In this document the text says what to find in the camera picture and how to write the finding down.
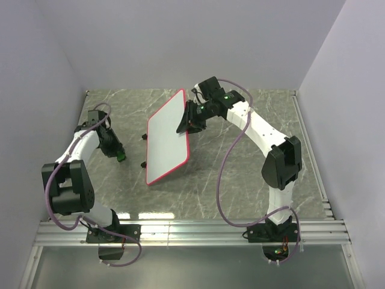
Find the green whiteboard eraser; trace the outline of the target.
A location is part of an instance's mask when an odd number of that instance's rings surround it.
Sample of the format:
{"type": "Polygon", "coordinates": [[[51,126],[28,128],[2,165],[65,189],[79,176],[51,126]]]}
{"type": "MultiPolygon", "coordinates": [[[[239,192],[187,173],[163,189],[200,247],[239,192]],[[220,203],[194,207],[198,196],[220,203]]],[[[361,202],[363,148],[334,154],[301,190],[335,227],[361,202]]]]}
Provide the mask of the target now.
{"type": "Polygon", "coordinates": [[[119,151],[117,152],[116,159],[120,163],[126,159],[126,154],[124,152],[119,151]]]}

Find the red framed whiteboard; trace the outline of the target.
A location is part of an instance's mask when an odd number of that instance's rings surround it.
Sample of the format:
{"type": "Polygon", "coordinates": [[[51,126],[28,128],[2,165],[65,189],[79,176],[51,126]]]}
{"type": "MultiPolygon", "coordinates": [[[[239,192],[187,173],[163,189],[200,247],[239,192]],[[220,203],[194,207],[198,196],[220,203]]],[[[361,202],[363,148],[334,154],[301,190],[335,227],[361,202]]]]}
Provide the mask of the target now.
{"type": "Polygon", "coordinates": [[[186,92],[178,90],[147,121],[146,184],[152,185],[189,160],[189,138],[177,133],[186,103],[186,92]]]}

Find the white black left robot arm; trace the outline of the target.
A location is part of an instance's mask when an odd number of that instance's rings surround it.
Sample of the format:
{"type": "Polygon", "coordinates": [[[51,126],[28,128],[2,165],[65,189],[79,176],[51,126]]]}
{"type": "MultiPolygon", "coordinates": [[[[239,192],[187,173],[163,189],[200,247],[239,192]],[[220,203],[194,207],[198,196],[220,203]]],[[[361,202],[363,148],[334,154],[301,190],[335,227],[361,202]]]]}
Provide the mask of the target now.
{"type": "Polygon", "coordinates": [[[86,168],[97,149],[119,163],[126,159],[125,149],[111,127],[109,115],[109,112],[96,108],[90,110],[87,121],[76,127],[65,153],[42,167],[42,180],[46,209],[57,226],[71,231],[84,220],[92,233],[100,230],[106,241],[115,242],[122,234],[119,218],[114,210],[95,201],[86,168]]]}

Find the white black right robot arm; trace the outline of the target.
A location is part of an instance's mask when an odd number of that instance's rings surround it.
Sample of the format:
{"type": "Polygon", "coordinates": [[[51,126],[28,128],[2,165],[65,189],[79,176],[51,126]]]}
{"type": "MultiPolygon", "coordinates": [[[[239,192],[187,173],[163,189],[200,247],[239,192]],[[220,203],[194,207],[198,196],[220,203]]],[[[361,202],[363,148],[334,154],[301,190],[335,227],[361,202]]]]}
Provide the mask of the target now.
{"type": "Polygon", "coordinates": [[[204,103],[188,100],[176,132],[197,133],[206,128],[206,121],[222,117],[241,130],[262,152],[265,162],[261,174],[269,188],[266,235],[277,241],[286,235],[285,223],[292,215],[294,184],[302,169],[301,142],[276,130],[255,112],[237,91],[221,92],[204,103]]]}

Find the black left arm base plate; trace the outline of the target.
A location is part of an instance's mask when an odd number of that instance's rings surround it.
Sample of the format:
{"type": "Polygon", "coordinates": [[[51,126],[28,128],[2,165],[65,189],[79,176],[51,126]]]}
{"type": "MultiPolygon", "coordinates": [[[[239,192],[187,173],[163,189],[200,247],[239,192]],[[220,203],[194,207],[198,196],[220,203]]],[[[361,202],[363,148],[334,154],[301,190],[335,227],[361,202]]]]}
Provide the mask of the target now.
{"type": "Polygon", "coordinates": [[[117,232],[107,232],[106,228],[90,228],[85,242],[89,244],[137,243],[140,235],[141,225],[139,224],[119,225],[117,232]]]}

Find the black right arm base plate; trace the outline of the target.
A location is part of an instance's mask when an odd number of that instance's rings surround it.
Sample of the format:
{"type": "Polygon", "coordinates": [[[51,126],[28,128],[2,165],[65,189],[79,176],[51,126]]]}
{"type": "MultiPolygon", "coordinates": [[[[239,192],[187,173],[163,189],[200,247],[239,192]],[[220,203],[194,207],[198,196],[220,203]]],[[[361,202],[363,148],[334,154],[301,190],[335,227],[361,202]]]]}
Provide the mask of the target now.
{"type": "Polygon", "coordinates": [[[266,223],[258,223],[247,227],[242,237],[249,243],[283,243],[296,242],[300,230],[296,223],[291,220],[276,225],[270,220],[266,223]]]}

